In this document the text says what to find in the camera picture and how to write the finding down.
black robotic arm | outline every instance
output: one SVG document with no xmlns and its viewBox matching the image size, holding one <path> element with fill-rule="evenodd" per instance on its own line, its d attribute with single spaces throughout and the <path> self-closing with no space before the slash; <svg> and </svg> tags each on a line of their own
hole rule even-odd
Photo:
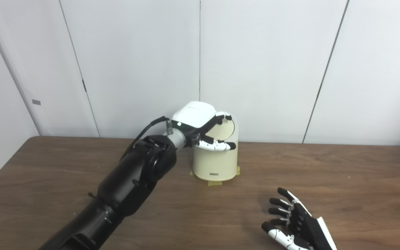
<svg viewBox="0 0 400 250">
<path fill-rule="evenodd" d="M 146 127 L 124 152 L 115 169 L 100 183 L 97 195 L 68 225 L 52 236 L 40 250 L 98 250 L 122 220 L 133 215 L 154 190 L 157 181 L 177 161 L 176 152 L 183 147 L 201 146 L 217 150 L 204 142 L 205 134 L 224 118 L 213 106 L 191 102 L 179 110 L 172 120 L 160 117 Z M 163 135 L 140 137 L 152 125 L 166 121 Z M 222 150 L 235 149 L 235 144 L 217 141 Z"/>
</svg>

robotic hand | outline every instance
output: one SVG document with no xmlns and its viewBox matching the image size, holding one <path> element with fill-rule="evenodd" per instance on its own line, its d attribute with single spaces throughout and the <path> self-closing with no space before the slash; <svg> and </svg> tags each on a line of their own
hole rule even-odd
<svg viewBox="0 0 400 250">
<path fill-rule="evenodd" d="M 212 151 L 235 149 L 234 142 L 216 140 L 206 135 L 216 124 L 222 124 L 223 119 L 232 120 L 227 112 L 217 112 L 213 106 L 199 101 L 191 101 L 174 114 L 172 126 L 183 131 L 189 147 L 197 146 Z"/>
<path fill-rule="evenodd" d="M 322 217 L 313 218 L 302 202 L 289 191 L 283 188 L 277 191 L 290 203 L 277 198 L 269 200 L 279 207 L 270 208 L 268 212 L 281 216 L 262 224 L 262 229 L 269 236 L 289 250 L 337 250 Z M 278 226 L 288 228 L 291 234 L 279 230 Z"/>
<path fill-rule="evenodd" d="M 232 150 L 235 144 L 206 136 L 226 112 L 193 101 L 179 110 L 172 121 L 160 117 L 149 124 L 121 157 L 118 166 L 100 183 L 97 195 L 68 225 L 52 236 L 40 250 L 98 250 L 123 219 L 133 215 L 177 161 L 183 147 L 198 146 L 207 150 Z M 166 121 L 163 135 L 139 139 L 153 125 Z"/>
</svg>

cream cylindrical object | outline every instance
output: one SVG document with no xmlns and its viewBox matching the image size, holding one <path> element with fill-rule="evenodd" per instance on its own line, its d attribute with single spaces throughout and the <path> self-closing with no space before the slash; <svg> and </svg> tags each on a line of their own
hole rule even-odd
<svg viewBox="0 0 400 250">
<path fill-rule="evenodd" d="M 234 142 L 235 149 L 210 151 L 198 147 L 194 148 L 192 170 L 200 179 L 220 182 L 230 180 L 237 174 L 239 127 L 235 116 L 231 116 L 232 120 L 223 119 L 221 125 L 215 125 L 206 135 L 216 140 Z"/>
</svg>

white device casing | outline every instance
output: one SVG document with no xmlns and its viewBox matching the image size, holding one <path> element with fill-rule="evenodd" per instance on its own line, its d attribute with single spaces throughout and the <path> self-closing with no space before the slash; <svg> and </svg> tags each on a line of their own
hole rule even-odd
<svg viewBox="0 0 400 250">
<path fill-rule="evenodd" d="M 207 181 L 227 181 L 237 174 L 237 155 L 239 127 L 235 116 L 232 120 L 223 119 L 222 125 L 215 125 L 208 133 L 216 140 L 234 142 L 236 148 L 229 151 L 211 151 L 194 148 L 193 172 L 200 179 Z"/>
<path fill-rule="evenodd" d="M 191 101 L 182 109 L 177 111 L 172 120 L 176 120 L 177 122 L 187 124 L 194 128 L 200 128 L 215 115 L 216 109 L 214 109 L 212 105 L 201 101 Z"/>
</svg>

wooden table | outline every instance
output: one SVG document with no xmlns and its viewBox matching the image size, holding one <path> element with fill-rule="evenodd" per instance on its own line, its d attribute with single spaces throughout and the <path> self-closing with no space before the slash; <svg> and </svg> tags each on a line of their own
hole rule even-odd
<svg viewBox="0 0 400 250">
<path fill-rule="evenodd" d="M 72 220 L 131 142 L 34 137 L 0 171 L 0 249 L 37 249 Z M 400 147 L 240 143 L 241 175 L 191 176 L 192 150 L 108 239 L 112 250 L 280 250 L 260 228 L 276 188 L 323 216 L 339 250 L 400 250 Z"/>
</svg>

